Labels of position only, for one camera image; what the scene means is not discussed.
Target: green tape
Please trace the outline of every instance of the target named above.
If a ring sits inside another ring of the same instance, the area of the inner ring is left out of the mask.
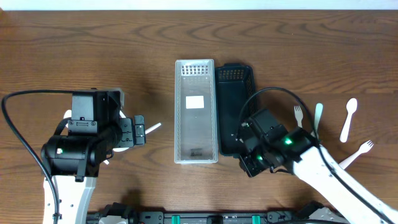
[[[259,215],[253,215],[252,217],[253,224],[261,224],[261,218]]]
[[[179,215],[172,216],[172,224],[180,224],[180,216]]]

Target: plastic fork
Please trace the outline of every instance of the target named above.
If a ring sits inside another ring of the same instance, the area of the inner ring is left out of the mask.
[[[349,158],[345,159],[343,162],[340,162],[339,164],[340,167],[346,169],[359,155],[365,152],[369,152],[369,150],[371,150],[373,145],[374,145],[373,142],[370,140],[365,142],[359,147],[358,151],[349,156]]]
[[[303,128],[303,125],[301,124],[301,121],[303,120],[303,111],[300,106],[294,106],[294,116],[297,120],[297,126]]]

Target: white label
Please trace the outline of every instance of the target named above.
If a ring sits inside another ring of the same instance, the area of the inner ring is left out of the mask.
[[[187,109],[199,109],[205,107],[203,96],[186,96]]]

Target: plastic spoon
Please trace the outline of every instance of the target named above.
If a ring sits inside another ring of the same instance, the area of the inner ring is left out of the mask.
[[[358,102],[356,101],[356,98],[352,98],[348,101],[347,103],[347,119],[346,122],[344,123],[343,130],[341,130],[340,134],[340,141],[341,142],[346,142],[348,139],[348,132],[349,132],[349,126],[351,124],[351,118],[353,117],[353,113],[356,111],[356,108],[358,106]]]

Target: brown tabletop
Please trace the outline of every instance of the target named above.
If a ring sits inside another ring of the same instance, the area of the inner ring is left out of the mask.
[[[361,143],[375,145],[347,171],[398,208],[398,13],[394,11],[77,11],[0,15],[0,95],[30,89],[120,87],[124,112],[145,116],[144,147],[101,165],[90,211],[121,202],[166,211],[299,209],[328,202],[288,174],[248,178],[238,160],[174,163],[174,68],[178,59],[252,66],[256,88],[281,86],[311,109],[324,105],[320,138],[340,162]],[[347,143],[339,141],[346,102],[358,99]],[[261,95],[280,122],[295,126],[292,99]],[[40,152],[70,95],[17,96],[13,122]],[[308,120],[304,118],[308,129]],[[0,118],[0,222],[41,223],[43,179]]]

